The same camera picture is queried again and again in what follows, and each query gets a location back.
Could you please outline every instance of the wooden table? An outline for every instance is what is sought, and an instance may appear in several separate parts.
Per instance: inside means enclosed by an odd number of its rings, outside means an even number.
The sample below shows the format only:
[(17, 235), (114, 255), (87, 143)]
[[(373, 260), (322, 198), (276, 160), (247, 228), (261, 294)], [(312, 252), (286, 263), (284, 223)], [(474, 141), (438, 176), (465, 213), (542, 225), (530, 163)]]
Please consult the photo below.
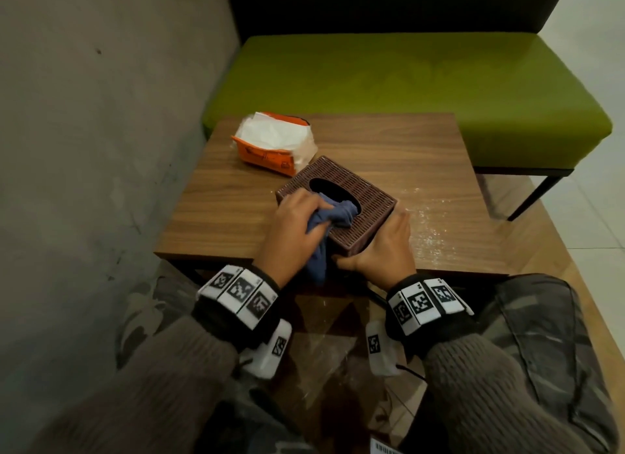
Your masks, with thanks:
[[(326, 155), (399, 199), (410, 211), (418, 269), (507, 274), (465, 143), (452, 114), (310, 115)], [(219, 122), (156, 254), (184, 260), (252, 259), (287, 177), (243, 163)]]

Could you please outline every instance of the tissue box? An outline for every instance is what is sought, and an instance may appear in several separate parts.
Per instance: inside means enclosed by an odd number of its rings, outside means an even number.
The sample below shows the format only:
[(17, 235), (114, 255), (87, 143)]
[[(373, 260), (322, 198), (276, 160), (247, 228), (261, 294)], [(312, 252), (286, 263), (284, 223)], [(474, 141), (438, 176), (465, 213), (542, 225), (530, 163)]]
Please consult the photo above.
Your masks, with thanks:
[(276, 191), (278, 204), (299, 188), (320, 192), (335, 201), (352, 201), (358, 215), (350, 228), (334, 227), (329, 239), (337, 252), (352, 256), (364, 250), (395, 208), (397, 199), (355, 175), (327, 156), (319, 157)]
[(243, 119), (232, 139), (246, 163), (294, 176), (317, 152), (312, 135), (304, 119), (256, 112)]

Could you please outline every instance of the tile floor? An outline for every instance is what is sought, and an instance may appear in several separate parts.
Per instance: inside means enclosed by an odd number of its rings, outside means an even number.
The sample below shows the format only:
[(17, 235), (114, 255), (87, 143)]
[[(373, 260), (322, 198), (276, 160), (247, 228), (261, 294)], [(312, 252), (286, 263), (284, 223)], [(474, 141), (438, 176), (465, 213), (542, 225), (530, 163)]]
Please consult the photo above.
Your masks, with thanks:
[(543, 203), (621, 353), (625, 353), (623, 8), (625, 0), (560, 0), (541, 32), (614, 123), (613, 134), (551, 189)]

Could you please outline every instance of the blue cloth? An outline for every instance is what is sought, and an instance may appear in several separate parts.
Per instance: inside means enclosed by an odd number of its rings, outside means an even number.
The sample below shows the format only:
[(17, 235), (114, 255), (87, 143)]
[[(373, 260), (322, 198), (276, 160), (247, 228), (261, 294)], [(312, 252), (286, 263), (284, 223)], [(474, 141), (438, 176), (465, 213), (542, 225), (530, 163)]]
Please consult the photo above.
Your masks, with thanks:
[(326, 280), (326, 240), (327, 234), (330, 232), (333, 226), (337, 227), (351, 227), (354, 217), (358, 213), (356, 206), (350, 201), (336, 202), (330, 199), (330, 197), (324, 194), (319, 194), (321, 198), (334, 206), (334, 209), (318, 209), (312, 215), (308, 221), (308, 233), (313, 228), (317, 227), (322, 222), (331, 221), (330, 227), (327, 228), (326, 236), (321, 240), (321, 243), (314, 251), (310, 260), (306, 263), (306, 269), (310, 274), (312, 280), (317, 284), (323, 284)]

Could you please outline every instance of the sweater sleeve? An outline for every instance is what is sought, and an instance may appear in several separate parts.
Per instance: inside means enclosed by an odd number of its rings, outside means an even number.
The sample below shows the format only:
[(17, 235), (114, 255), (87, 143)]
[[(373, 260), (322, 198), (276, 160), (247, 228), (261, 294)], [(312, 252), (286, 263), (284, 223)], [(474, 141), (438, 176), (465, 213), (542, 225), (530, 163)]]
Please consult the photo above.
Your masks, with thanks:
[(238, 361), (184, 317), (145, 341), (104, 388), (67, 409), (28, 453), (191, 452)]
[(435, 345), (424, 366), (453, 452), (590, 454), (529, 396), (518, 363), (480, 335)]

